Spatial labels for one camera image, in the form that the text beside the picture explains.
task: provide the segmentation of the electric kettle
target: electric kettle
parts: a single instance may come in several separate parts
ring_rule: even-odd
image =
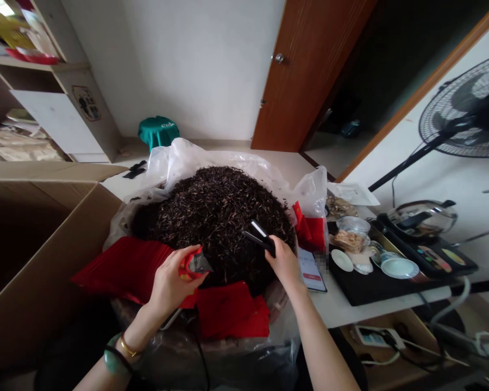
[[[403,234],[413,238],[433,238],[449,231],[458,214],[454,201],[443,203],[421,200],[403,204],[387,213],[390,222]]]

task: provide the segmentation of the standing fan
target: standing fan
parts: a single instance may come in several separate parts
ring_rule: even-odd
[[[454,156],[489,157],[489,59],[444,83],[418,126],[425,147],[369,187],[375,191],[432,150]]]

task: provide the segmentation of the doorway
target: doorway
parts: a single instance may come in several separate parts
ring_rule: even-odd
[[[344,177],[348,166],[488,12],[489,0],[379,0],[302,155],[325,166],[330,179]]]

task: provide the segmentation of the black sealing tool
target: black sealing tool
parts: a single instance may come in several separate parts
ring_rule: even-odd
[[[253,228],[259,233],[259,237],[251,234],[248,231],[243,231],[243,235],[250,239],[251,241],[257,243],[259,246],[263,247],[265,250],[275,258],[275,243],[268,237],[268,234],[264,231],[264,229],[259,225],[259,223],[255,220],[251,220],[250,224]]]

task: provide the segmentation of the green stool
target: green stool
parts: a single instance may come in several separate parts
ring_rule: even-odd
[[[137,135],[151,150],[154,147],[168,147],[173,139],[180,137],[177,125],[159,116],[141,121]]]

